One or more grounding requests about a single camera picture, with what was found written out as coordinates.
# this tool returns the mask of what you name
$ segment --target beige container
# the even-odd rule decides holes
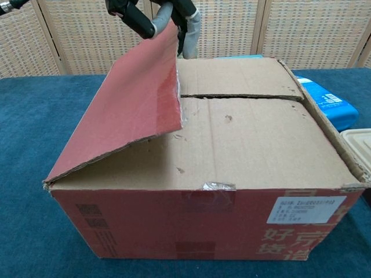
[[[351,129],[343,131],[341,135],[371,174],[371,129]]]

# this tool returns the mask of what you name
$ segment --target clear tape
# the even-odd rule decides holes
[[[181,107],[181,87],[180,87],[180,79],[179,79],[179,70],[176,70],[176,89],[177,89],[177,98],[180,106],[180,123],[181,123],[181,128],[184,127],[184,123],[187,121],[187,117],[184,114],[184,110]]]
[[[206,182],[202,186],[201,190],[203,191],[236,191],[235,184],[222,184],[220,182]]]

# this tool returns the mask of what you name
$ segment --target robotic arm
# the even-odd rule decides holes
[[[0,3],[0,16],[20,9],[29,0],[9,0]],[[201,15],[192,0],[150,0],[159,4],[160,10],[153,21],[148,19],[137,7],[138,0],[106,0],[107,11],[118,16],[143,39],[155,38],[167,26],[170,18],[178,26],[178,54],[184,58],[196,56],[196,46],[201,29]]]

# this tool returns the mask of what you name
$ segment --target woven panel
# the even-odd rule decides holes
[[[202,15],[198,57],[250,54],[258,0],[194,0]]]
[[[59,74],[30,3],[1,16],[0,22],[0,78]]]
[[[294,69],[345,68],[370,15],[370,0],[273,0],[263,54]]]
[[[118,57],[141,40],[107,13],[104,0],[39,1],[45,4],[43,12],[71,74],[106,74]],[[143,10],[142,0],[137,7]]]

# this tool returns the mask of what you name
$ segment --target wicker room divider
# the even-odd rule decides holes
[[[58,75],[59,58],[35,2],[0,18],[0,78]]]
[[[107,13],[104,0],[31,2],[0,18],[0,56],[5,61],[0,78],[105,74],[119,56],[141,41]],[[362,52],[371,34],[371,0],[194,3],[203,17],[199,58],[263,54],[293,69],[371,64],[366,50]],[[149,0],[139,0],[138,7],[148,17],[158,10]]]
[[[105,74],[141,38],[107,13],[103,0],[38,0],[69,74]],[[138,7],[144,11],[144,1]],[[146,7],[151,16],[151,8]]]
[[[352,67],[370,19],[370,0],[267,0],[257,52],[294,69]]]

